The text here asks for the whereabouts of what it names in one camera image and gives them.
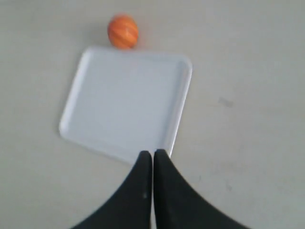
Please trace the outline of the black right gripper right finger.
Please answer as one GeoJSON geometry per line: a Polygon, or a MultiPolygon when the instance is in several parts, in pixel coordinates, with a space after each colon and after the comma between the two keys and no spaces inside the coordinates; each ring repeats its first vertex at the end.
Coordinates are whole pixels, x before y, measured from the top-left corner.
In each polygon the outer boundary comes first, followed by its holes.
{"type": "Polygon", "coordinates": [[[244,229],[203,199],[163,149],[153,157],[153,200],[158,229],[244,229]]]}

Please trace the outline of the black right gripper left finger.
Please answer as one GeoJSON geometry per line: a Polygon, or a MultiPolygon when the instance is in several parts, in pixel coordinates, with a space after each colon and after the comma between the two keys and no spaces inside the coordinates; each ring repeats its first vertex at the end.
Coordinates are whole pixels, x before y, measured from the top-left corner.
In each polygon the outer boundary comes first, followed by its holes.
{"type": "Polygon", "coordinates": [[[75,229],[149,229],[152,205],[152,156],[141,151],[116,192],[75,229]]]}

